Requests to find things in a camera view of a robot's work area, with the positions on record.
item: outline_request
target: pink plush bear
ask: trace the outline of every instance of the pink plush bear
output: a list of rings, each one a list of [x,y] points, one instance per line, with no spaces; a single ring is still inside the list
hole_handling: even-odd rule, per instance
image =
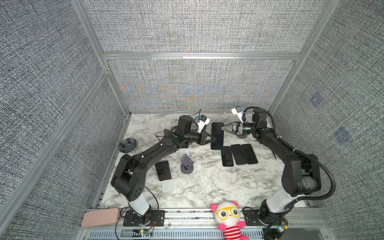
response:
[[[245,227],[245,221],[240,222],[240,211],[237,202],[222,202],[212,205],[218,228],[224,232],[225,240],[249,240],[243,236],[240,228]]]

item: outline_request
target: pink eyeglass case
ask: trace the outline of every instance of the pink eyeglass case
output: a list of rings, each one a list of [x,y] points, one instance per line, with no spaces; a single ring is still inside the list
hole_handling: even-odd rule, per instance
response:
[[[84,214],[81,227],[99,227],[110,224],[115,224],[119,220],[119,209],[102,209],[96,211],[90,211]]]

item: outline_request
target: aluminum frame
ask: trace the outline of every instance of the aluminum frame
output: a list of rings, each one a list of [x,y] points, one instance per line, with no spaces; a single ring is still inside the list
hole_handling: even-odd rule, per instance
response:
[[[269,112],[271,114],[274,114],[277,106],[280,104],[281,100],[283,99],[289,86],[291,85],[297,73],[299,72],[301,66],[305,62],[305,59],[309,55],[313,45],[315,44],[316,40],[319,38],[322,30],[324,29],[325,25],[327,24],[329,18],[331,17],[333,11],[335,10],[339,2],[340,0],[328,0],[327,3],[325,4],[323,10],[320,13],[320,16],[318,17],[314,27],[312,28],[311,33],[309,34],[307,40],[305,41],[305,44],[301,50],[300,59],[292,65],[290,71],[288,72],[287,77],[285,78],[284,82],[281,84],[279,90],[277,91],[275,97],[272,100],[272,103],[269,107]]]
[[[209,208],[190,208],[190,209],[160,209],[165,210],[164,227],[155,227],[156,229],[164,229],[165,227],[180,228],[180,229],[216,229],[217,222],[215,221],[212,211]],[[321,208],[293,208],[286,216],[289,222],[289,228],[319,228],[324,239],[336,239],[333,234],[333,229],[329,224],[325,214]],[[140,229],[141,227],[124,227],[123,219],[119,218],[116,229]],[[246,226],[245,229],[265,228],[266,226]],[[113,229],[115,225],[95,227],[90,229],[79,228],[76,239],[86,240],[89,237],[90,231],[93,229]]]
[[[116,81],[116,78],[114,77],[112,71],[110,70],[110,67],[108,66],[107,61],[103,58],[103,48],[101,47],[99,38],[97,37],[96,31],[91,23],[91,20],[89,18],[88,12],[84,6],[84,3],[82,0],[71,0],[72,5],[75,8],[75,11],[77,15],[79,16],[80,22],[83,25],[83,28],[85,32],[88,35],[89,41],[92,44],[92,47],[96,53],[97,58],[100,61],[100,64],[103,68],[108,68],[110,71],[109,75],[109,84],[115,93],[116,99],[124,112],[126,116],[130,115],[131,111],[129,110],[129,106],[127,101],[124,98],[124,95],[121,91],[121,88],[119,87],[119,84]]]
[[[198,114],[198,112],[183,112],[183,111],[178,111],[178,112],[131,112],[132,114]],[[230,110],[228,112],[201,112],[200,114],[232,114]]]
[[[49,163],[52,161],[53,157],[64,143],[68,134],[71,132],[77,120],[83,114],[84,110],[88,106],[93,96],[96,94],[97,90],[107,75],[107,69],[104,69],[101,71],[101,73],[99,73],[96,80],[85,92],[83,98],[70,112],[67,119],[65,119],[64,123],[52,137],[52,140],[47,144],[35,163],[31,166],[29,171],[25,174],[23,179],[13,190],[9,198],[5,201],[4,205],[0,209],[0,238],[3,236],[7,227],[19,211],[20,207],[23,205],[25,199],[29,196],[32,189],[35,187],[40,177],[45,172],[45,169],[48,167]]]
[[[92,205],[93,208],[97,207],[97,205],[99,203],[99,200],[101,198],[101,195],[102,195],[103,191],[105,191],[105,188],[108,185],[109,177],[111,176],[111,173],[112,173],[112,170],[113,170],[113,166],[114,166],[115,161],[117,159],[117,156],[119,154],[119,145],[120,145],[120,142],[124,139],[125,133],[127,132],[127,128],[128,128],[129,122],[131,120],[131,116],[132,115],[130,114],[124,120],[124,124],[123,124],[123,126],[121,128],[121,131],[120,131],[120,134],[119,134],[119,138],[118,138],[118,140],[116,142],[116,145],[115,145],[115,148],[113,150],[111,159],[109,160],[108,167],[107,167],[107,169],[105,171],[103,180],[102,180],[101,185],[99,187],[99,190],[97,192],[96,198],[95,198],[95,200],[93,202],[93,205]]]
[[[105,52],[104,60],[112,59],[153,59],[153,60],[189,60],[189,59],[230,59],[230,60],[299,60],[299,53],[130,53]]]

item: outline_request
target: gray fabric wall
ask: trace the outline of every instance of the gray fabric wall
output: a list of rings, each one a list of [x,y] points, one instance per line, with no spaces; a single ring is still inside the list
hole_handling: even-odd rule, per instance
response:
[[[106,52],[299,53],[326,0],[83,2]],[[160,112],[268,108],[291,66],[290,61],[110,62],[131,110]]]
[[[124,117],[105,80],[1,240],[73,239],[96,198]]]
[[[105,51],[299,52],[326,0],[84,0]]]
[[[334,196],[312,204],[339,240],[382,239],[383,30],[383,1],[342,0],[275,113],[279,133],[333,173]]]
[[[70,0],[2,1],[0,207],[101,71]]]
[[[290,60],[110,60],[132,111],[268,108]]]

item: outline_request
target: metal vent grille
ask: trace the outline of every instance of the metal vent grille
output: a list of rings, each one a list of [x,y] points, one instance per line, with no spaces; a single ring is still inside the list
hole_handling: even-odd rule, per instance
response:
[[[142,237],[138,233],[133,233],[132,230],[118,229],[117,235],[119,239],[149,239]],[[262,228],[248,228],[241,230],[244,236],[249,239],[263,238]],[[91,230],[89,240],[109,240],[116,239],[114,229],[95,229]],[[219,229],[155,229],[151,239],[224,239],[223,232]]]

